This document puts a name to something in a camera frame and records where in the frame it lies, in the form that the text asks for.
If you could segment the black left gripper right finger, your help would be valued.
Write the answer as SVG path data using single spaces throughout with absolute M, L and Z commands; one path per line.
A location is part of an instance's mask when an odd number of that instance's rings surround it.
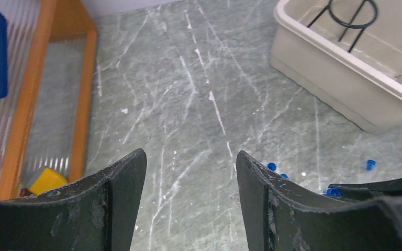
M 402 196 L 321 195 L 245 151 L 236 166 L 249 250 L 402 250 Z

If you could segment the blue capped clear tube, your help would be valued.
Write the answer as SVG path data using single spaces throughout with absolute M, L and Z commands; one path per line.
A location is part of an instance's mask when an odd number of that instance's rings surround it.
M 375 160 L 373 160 L 373 159 L 368 159 L 368 160 L 366 161 L 366 170 L 372 171 L 372 170 L 375 169 L 375 167 L 376 167 L 376 161 L 375 161 Z

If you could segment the black wire ring stand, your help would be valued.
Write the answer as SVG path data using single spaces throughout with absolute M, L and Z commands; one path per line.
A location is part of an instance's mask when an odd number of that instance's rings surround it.
M 361 13 L 363 7 L 369 4 L 372 9 L 373 16 L 372 18 L 363 23 L 363 24 L 355 24 L 355 20 L 357 19 L 358 15 Z M 338 25 L 344 27 L 343 32 L 338 38 L 338 42 L 341 42 L 342 39 L 345 37 L 346 33 L 348 30 L 359 30 L 358 34 L 356 35 L 355 39 L 353 42 L 350 44 L 349 48 L 347 49 L 347 53 L 351 53 L 356 44 L 358 43 L 359 39 L 361 38 L 362 34 L 365 32 L 365 30 L 372 25 L 373 23 L 376 22 L 379 16 L 379 10 L 378 10 L 378 5 L 375 1 L 373 0 L 362 0 L 360 4 L 358 5 L 357 9 L 355 10 L 355 13 L 351 16 L 349 21 L 344 21 L 340 19 L 333 11 L 333 0 L 328 0 L 327 4 L 321 9 L 321 11 L 314 17 L 314 19 L 306 26 L 307 28 L 310 28 L 325 12 L 327 12 L 330 16 L 330 18 L 336 22 Z

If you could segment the blue capped test tube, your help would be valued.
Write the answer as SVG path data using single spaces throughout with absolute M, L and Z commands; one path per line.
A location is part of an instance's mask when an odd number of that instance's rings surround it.
M 270 169 L 271 171 L 275 172 L 277 170 L 277 165 L 273 162 L 270 162 L 267 164 L 267 168 Z

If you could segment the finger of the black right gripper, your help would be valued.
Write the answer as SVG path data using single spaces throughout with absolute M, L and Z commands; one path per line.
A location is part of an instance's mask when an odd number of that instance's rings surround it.
M 374 197 L 402 196 L 402 178 L 363 183 L 363 184 L 330 184 L 328 188 L 336 187 L 341 190 L 341 198 L 350 200 L 367 200 Z

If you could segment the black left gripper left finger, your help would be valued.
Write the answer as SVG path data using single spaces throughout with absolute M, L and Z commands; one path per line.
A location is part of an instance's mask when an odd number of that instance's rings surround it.
M 61 188 L 0 201 L 0 250 L 130 250 L 146 170 L 136 149 Z

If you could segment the small blue cap pair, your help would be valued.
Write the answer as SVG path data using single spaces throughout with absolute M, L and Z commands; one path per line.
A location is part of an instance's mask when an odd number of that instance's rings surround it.
M 323 191 L 322 194 L 325 196 L 333 196 L 333 197 L 341 197 L 342 196 L 341 190 L 336 187 L 327 188 L 326 190 Z

